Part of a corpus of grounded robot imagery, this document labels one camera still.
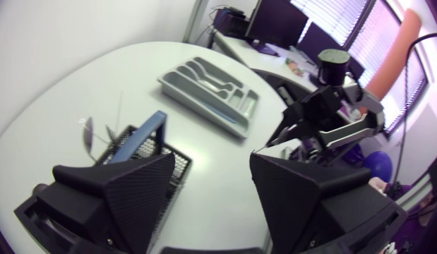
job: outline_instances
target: black cable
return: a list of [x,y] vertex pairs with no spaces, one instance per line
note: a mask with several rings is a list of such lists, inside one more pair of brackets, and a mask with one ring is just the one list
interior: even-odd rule
[[405,60],[405,68],[406,68],[405,69],[405,115],[403,116],[403,136],[402,136],[402,142],[400,143],[399,160],[398,160],[398,163],[397,163],[397,170],[395,171],[395,176],[394,176],[394,181],[393,181],[394,183],[397,181],[397,178],[399,176],[400,164],[402,163],[402,157],[403,157],[403,149],[405,147],[405,138],[407,136],[407,118],[408,118],[408,58],[409,58],[409,53],[412,51],[412,49],[414,48],[414,46],[416,44],[418,44],[419,42],[421,42],[423,40],[426,40],[428,38],[432,38],[432,37],[437,37],[437,32],[429,34],[429,35],[424,35],[422,37],[417,38],[408,47],[407,58]]
[[[212,21],[213,21],[213,19],[212,19],[212,16],[211,16],[211,15],[212,15],[214,12],[216,12],[216,11],[219,10],[219,9],[217,9],[217,7],[221,7],[221,6],[229,7],[227,4],[220,4],[220,5],[213,6],[212,8],[210,8],[210,10],[213,10],[211,13],[209,13],[209,18],[210,18]],[[207,29],[209,29],[212,25],[213,25],[213,23],[210,24],[209,26],[207,26],[207,27],[204,29],[204,31],[202,31],[202,33],[201,33],[201,34],[198,36],[198,38],[196,39],[195,44],[199,42],[199,39],[204,35],[204,32],[207,31]]]
[[432,209],[432,210],[430,210],[430,211],[428,211],[428,212],[425,212],[425,213],[423,213],[423,214],[413,214],[411,217],[408,217],[408,219],[407,219],[407,221],[410,221],[410,220],[412,220],[412,219],[418,219],[420,216],[423,216],[423,215],[425,215],[425,214],[429,214],[429,213],[431,213],[431,212],[434,212],[434,209]]
[[199,42],[199,39],[204,35],[204,32],[207,31],[207,29],[209,29],[211,26],[213,26],[213,24],[207,26],[204,31],[198,36],[198,39],[196,39],[195,44]]

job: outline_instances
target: black robotic camera mount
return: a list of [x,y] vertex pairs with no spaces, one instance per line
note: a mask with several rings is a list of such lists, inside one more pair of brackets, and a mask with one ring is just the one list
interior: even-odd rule
[[[318,78],[324,86],[289,105],[283,111],[281,124],[266,143],[272,147],[297,138],[302,144],[300,149],[307,154],[300,159],[304,162],[316,162],[317,155],[379,133],[385,121],[383,106],[377,98],[358,82],[345,82],[350,60],[347,52],[326,49],[318,58]],[[329,130],[326,123],[340,110],[342,101],[352,109],[365,107],[367,113],[357,121]]]

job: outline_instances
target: gray plastic tray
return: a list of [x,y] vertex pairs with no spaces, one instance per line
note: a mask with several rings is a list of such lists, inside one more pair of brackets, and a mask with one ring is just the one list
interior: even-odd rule
[[236,78],[195,57],[158,80],[163,93],[236,136],[248,137],[259,96]]

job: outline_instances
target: window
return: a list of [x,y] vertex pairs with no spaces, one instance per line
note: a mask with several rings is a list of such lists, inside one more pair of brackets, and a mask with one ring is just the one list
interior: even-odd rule
[[[365,71],[359,79],[365,87],[392,46],[400,22],[383,0],[291,0],[308,17],[304,33],[314,22],[352,55]],[[416,101],[428,84],[419,57],[413,52],[408,62],[408,105]],[[381,104],[385,113],[385,132],[391,133],[405,113],[405,70]]]
[[327,32],[341,46],[347,41],[368,0],[291,0],[311,21]]
[[[357,35],[349,53],[366,69],[359,79],[365,87],[376,73],[392,46],[400,29],[400,22],[381,0],[377,0],[364,25]],[[421,89],[427,84],[424,70],[415,52],[408,62],[408,97],[412,104]],[[383,98],[385,131],[390,133],[402,119],[405,112],[405,69]]]

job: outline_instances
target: round table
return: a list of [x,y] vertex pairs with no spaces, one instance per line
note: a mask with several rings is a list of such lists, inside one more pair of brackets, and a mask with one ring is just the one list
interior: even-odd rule
[[[162,94],[157,77],[195,56],[215,64],[259,94],[247,139],[239,140]],[[108,139],[105,125],[120,133],[129,124],[140,126],[161,110],[168,115],[166,142],[189,156],[193,165],[152,253],[159,253],[165,246],[262,248],[268,228],[251,180],[249,155],[265,144],[284,109],[282,100],[262,78],[209,49],[149,42],[113,51],[46,91],[1,136],[0,230],[15,252],[41,253],[13,211],[30,197],[34,185],[53,182],[54,165],[92,165],[83,147],[79,121],[93,117],[94,132]],[[95,138],[93,156],[99,157],[106,146]],[[279,157],[283,147],[261,153]]]

